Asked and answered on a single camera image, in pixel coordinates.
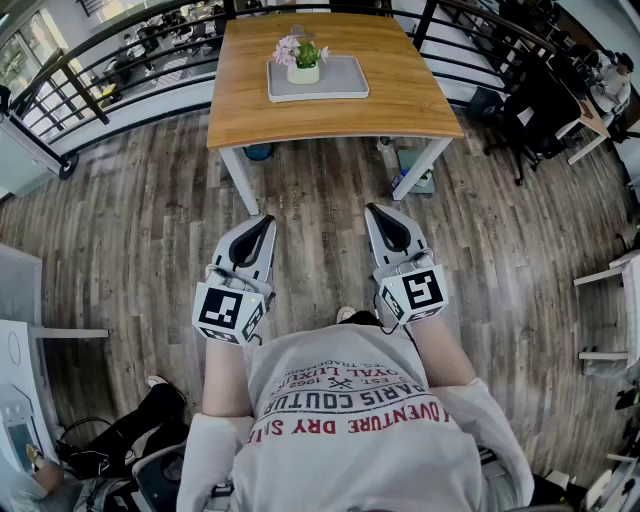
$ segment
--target floor plank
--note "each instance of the floor plank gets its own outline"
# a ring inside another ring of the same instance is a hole
[[[195,112],[112,137],[82,152],[69,181],[0,206],[0,242],[44,262],[45,325],[111,331],[106,343],[47,345],[67,425],[132,410],[150,373],[185,393],[190,414],[198,409],[203,342],[190,324],[192,297],[220,235],[247,218],[219,154],[206,150],[207,119]],[[572,282],[606,268],[620,250],[616,232],[631,238],[620,165],[603,144],[574,166],[543,162],[516,187],[513,156],[485,156],[494,134],[460,122],[466,138],[436,162],[432,198],[390,199],[397,163],[374,139],[293,141],[247,162],[261,211],[278,219],[278,296],[261,332],[322,327],[345,303],[371,310],[364,205],[399,208],[445,266],[462,344],[534,471],[588,484],[628,415],[613,410],[620,383],[581,375]],[[606,343],[606,334],[594,339]]]

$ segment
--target window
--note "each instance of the window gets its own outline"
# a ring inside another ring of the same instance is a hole
[[[0,48],[0,83],[11,89],[15,98],[27,88],[57,49],[53,35],[40,13],[36,12]],[[37,135],[44,134],[45,139],[83,118],[82,110],[86,104],[75,96],[76,91],[70,84],[63,85],[66,81],[62,71],[54,73],[36,96],[39,100],[44,98],[43,102],[24,116],[25,124]]]

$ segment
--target white table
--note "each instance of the white table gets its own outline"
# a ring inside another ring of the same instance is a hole
[[[46,370],[42,340],[108,338],[106,329],[47,329],[0,320],[0,381],[26,395],[43,453],[57,461],[54,446],[61,434]]]
[[[626,360],[627,368],[640,359],[640,251],[630,252],[609,263],[609,270],[573,281],[580,286],[601,279],[622,275],[627,313],[626,352],[580,352],[580,359],[606,361]]]

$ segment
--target office chair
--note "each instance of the office chair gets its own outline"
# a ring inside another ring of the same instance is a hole
[[[555,134],[580,117],[580,105],[571,92],[556,80],[549,67],[538,56],[531,56],[526,65],[526,77],[518,90],[504,105],[502,132],[504,142],[489,144],[484,154],[494,148],[510,147],[518,162],[517,186],[522,186],[522,155],[532,162],[535,172],[542,158],[550,159],[566,148]],[[533,115],[523,124],[519,114],[528,108]]]

